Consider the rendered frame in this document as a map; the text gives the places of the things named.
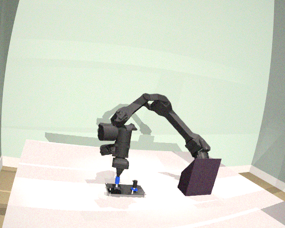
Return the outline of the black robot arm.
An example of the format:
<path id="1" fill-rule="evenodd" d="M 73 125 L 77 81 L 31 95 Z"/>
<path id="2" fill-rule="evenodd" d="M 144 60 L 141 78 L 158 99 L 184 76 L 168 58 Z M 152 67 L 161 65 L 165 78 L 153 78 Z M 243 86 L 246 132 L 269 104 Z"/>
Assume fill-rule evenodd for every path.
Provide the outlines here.
<path id="1" fill-rule="evenodd" d="M 149 104 L 148 101 L 154 101 Z M 192 157 L 209 159 L 208 151 L 211 147 L 208 143 L 196 133 L 193 133 L 181 118 L 172 110 L 170 101 L 165 95 L 144 93 L 137 100 L 128 106 L 119 108 L 113 117 L 111 123 L 100 123 L 98 125 L 98 138 L 100 141 L 119 141 L 129 143 L 132 131 L 137 131 L 134 124 L 124 125 L 128 119 L 142 106 L 148 110 L 156 112 L 158 115 L 165 117 L 169 123 L 185 139 L 185 147 L 190 151 Z M 102 156 L 112 154 L 115 157 L 115 143 L 104 144 L 100 146 Z"/>

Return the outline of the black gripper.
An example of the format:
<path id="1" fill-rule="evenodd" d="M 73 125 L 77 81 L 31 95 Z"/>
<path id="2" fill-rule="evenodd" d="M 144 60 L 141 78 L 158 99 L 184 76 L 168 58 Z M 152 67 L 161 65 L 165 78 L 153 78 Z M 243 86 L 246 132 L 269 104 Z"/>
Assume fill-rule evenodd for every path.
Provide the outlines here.
<path id="1" fill-rule="evenodd" d="M 115 141 L 115 152 L 116 155 L 112 160 L 112 167 L 116 168 L 117 177 L 120 177 L 125 169 L 129 169 L 129 148 L 130 142 L 119 142 Z"/>

